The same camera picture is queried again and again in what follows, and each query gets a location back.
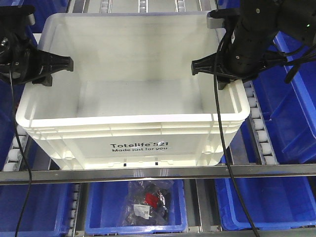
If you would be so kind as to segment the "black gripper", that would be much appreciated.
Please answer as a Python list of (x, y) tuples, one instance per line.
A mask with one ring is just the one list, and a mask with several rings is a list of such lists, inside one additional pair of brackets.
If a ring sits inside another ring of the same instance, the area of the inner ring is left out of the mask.
[(33, 5), (10, 5), (0, 7), (0, 80), (13, 85), (41, 84), (52, 86), (53, 73), (66, 70), (74, 71), (70, 56), (61, 56), (39, 51), (39, 74), (36, 60), (37, 47), (28, 37), (26, 29), (35, 24)]
[(236, 22), (228, 18), (227, 23), (219, 56), (213, 53), (193, 60), (193, 76), (217, 73), (218, 89), (223, 90), (231, 82), (256, 79), (260, 72), (287, 62), (283, 54), (268, 50), (278, 33), (274, 21), (261, 19), (260, 15), (250, 17), (242, 14)]

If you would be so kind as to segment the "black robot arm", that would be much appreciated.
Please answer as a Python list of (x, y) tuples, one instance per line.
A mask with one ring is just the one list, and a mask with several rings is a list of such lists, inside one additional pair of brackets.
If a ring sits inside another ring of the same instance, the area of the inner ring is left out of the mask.
[[(26, 34), (34, 24), (32, 5), (2, 6), (0, 9), (0, 79), (10, 84), (32, 82), (52, 85), (52, 74), (73, 71), (69, 56), (38, 49)], [(238, 8), (213, 10), (208, 22), (226, 30), (217, 52), (194, 60), (192, 74), (212, 74), (223, 89), (235, 80), (248, 82), (277, 65), (290, 66), (290, 83), (301, 65), (316, 59), (316, 3), (313, 0), (242, 0)], [(288, 61), (288, 54), (270, 51), (278, 32), (300, 41), (308, 50)]]

